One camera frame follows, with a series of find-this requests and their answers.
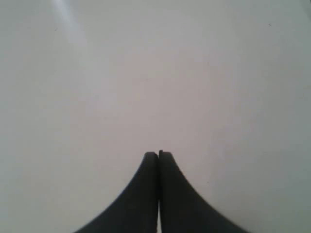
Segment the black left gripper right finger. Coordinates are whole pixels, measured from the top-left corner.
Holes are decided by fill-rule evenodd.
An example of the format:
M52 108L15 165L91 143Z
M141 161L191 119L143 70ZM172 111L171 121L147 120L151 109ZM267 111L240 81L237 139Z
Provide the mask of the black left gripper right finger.
M159 152L160 221L163 233L244 233L191 186L170 152Z

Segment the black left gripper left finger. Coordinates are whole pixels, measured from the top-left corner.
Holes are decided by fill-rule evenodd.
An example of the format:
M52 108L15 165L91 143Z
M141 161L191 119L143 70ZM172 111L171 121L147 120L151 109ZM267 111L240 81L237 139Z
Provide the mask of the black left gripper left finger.
M147 152L122 193L78 233L156 233L159 201L158 155Z

